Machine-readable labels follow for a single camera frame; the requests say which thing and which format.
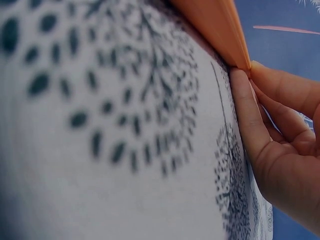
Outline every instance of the knuckle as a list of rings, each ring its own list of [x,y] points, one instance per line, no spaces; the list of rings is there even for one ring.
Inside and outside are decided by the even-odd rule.
[[[262,119],[259,118],[252,118],[252,119],[246,119],[244,121],[240,121],[239,125],[241,128],[245,129],[252,129],[255,127],[259,127],[263,124]]]

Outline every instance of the patterned fabric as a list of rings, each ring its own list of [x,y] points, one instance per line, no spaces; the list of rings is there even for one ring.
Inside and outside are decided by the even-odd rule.
[[[0,0],[0,234],[271,240],[228,72],[166,1]]]

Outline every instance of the tree print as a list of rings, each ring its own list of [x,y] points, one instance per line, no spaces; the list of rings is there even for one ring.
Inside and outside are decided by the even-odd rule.
[[[212,68],[220,94],[224,118],[224,126],[221,127],[216,139],[215,158],[217,165],[214,168],[214,182],[217,196],[215,200],[222,214],[223,228],[228,239],[245,240],[250,238],[250,222],[244,172],[242,170],[243,158],[232,125],[227,123],[220,84],[213,64]]]

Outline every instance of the finger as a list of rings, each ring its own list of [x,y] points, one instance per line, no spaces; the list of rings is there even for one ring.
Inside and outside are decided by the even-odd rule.
[[[234,68],[230,72],[230,78],[239,130],[248,155],[254,160],[270,143],[270,135],[260,115],[246,73]]]
[[[313,118],[320,104],[320,83],[267,68],[253,61],[251,78],[269,98]]]
[[[288,149],[270,143],[252,164],[254,176],[270,203],[320,234],[320,161]]]
[[[262,107],[262,105],[258,102],[259,111],[262,117],[262,121],[266,127],[266,129],[269,132],[270,137],[272,140],[278,142],[278,143],[285,143],[287,140],[282,136],[282,134],[275,128],[273,123],[271,122],[270,118],[268,117],[265,109]]]
[[[254,83],[252,83],[252,87],[259,102],[266,108],[273,122],[288,142],[293,142],[296,138],[299,138],[301,141],[315,141],[314,133],[296,111],[272,100]]]

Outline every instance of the blue background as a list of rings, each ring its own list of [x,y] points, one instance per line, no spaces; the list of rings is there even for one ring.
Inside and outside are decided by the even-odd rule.
[[[252,60],[274,69],[320,80],[320,35],[255,29],[271,25],[320,32],[320,13],[310,0],[236,0]],[[273,208],[274,240],[320,240]]]

